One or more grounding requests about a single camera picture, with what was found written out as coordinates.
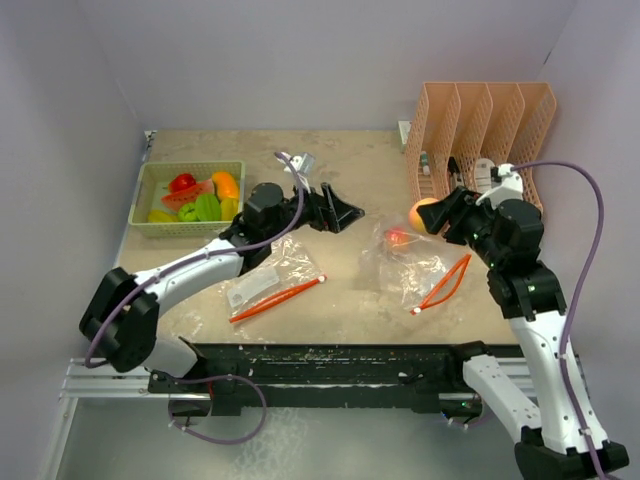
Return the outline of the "yellow fake starfruit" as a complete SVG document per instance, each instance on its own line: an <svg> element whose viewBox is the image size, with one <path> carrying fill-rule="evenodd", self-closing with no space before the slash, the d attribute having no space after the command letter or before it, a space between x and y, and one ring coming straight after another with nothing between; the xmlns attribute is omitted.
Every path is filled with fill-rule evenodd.
<svg viewBox="0 0 640 480"><path fill-rule="evenodd" d="M236 198L224 198L220 201L220 220L229 222L232 221L233 218L238 213L239 201Z"/></svg>

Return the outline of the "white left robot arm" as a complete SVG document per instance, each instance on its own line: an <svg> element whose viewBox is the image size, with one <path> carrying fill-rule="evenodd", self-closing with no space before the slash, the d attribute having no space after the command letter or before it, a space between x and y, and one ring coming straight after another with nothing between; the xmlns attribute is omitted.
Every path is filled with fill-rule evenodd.
<svg viewBox="0 0 640 480"><path fill-rule="evenodd" d="M204 247L146 271L118 267L105 274L79 324L90 342L86 367L110 365L119 373L144 367L169 375L184 392L198 390L206 378L200 354L186 340L161 337L159 319L200 291L258 267L288 232L308 225L339 233L364 214L327 183L319 191L296 188L290 198L275 183L259 184L230 226Z"/></svg>

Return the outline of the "red fake strawberry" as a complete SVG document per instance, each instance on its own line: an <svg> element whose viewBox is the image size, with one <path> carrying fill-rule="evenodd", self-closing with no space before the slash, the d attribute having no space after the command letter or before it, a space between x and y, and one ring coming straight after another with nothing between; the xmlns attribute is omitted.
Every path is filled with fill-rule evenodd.
<svg viewBox="0 0 640 480"><path fill-rule="evenodd" d="M189 189L197 184L197 180L190 173L182 173L177 175L168 184L168 191L173 194Z"/></svg>

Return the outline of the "green fake custard apple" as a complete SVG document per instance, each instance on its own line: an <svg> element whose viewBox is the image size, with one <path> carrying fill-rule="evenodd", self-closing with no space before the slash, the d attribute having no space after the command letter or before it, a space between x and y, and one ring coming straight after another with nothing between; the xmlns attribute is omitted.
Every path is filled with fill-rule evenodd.
<svg viewBox="0 0 640 480"><path fill-rule="evenodd" d="M199 218L196 211L196 204L194 202L185 203L177 213L180 222L198 222Z"/></svg>

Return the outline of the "green fake leafy vegetable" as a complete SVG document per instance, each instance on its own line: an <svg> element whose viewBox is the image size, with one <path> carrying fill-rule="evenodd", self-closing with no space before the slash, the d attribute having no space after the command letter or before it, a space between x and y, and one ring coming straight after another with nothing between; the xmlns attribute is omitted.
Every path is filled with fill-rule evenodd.
<svg viewBox="0 0 640 480"><path fill-rule="evenodd" d="M217 222L221 220L221 207L213 193L202 193L195 201L195 212L201 222Z"/></svg>

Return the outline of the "clear zip bag orange seal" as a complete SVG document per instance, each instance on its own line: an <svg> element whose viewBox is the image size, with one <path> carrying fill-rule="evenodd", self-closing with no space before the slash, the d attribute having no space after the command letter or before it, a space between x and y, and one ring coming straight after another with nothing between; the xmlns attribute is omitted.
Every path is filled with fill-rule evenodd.
<svg viewBox="0 0 640 480"><path fill-rule="evenodd" d="M252 271L220 284L231 324L260 315L327 280L304 245L291 235L272 244L271 255Z"/></svg>

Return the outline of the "fake watermelon slice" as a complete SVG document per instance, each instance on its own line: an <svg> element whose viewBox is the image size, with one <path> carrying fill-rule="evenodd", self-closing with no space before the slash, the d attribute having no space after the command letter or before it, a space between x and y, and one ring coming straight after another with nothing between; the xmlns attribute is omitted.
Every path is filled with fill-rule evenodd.
<svg viewBox="0 0 640 480"><path fill-rule="evenodd" d="M173 212L178 212L179 209L189 202L195 202L196 198L202 193L214 193L215 188L211 179L198 182L193 187L165 195L161 198L162 204Z"/></svg>

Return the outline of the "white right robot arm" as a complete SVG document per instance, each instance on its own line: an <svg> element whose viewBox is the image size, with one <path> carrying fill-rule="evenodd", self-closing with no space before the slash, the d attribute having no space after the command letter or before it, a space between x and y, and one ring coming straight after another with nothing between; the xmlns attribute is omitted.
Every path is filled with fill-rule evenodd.
<svg viewBox="0 0 640 480"><path fill-rule="evenodd" d="M417 209L426 231L469 246L487 265L489 291L508 321L529 370L530 399L503 373L480 341L454 347L446 383L470 388L514 441L525 479L611 478L629 464L624 445L609 439L590 404L570 342L566 302L556 275L538 258L541 212L519 199L498 204L459 187Z"/></svg>

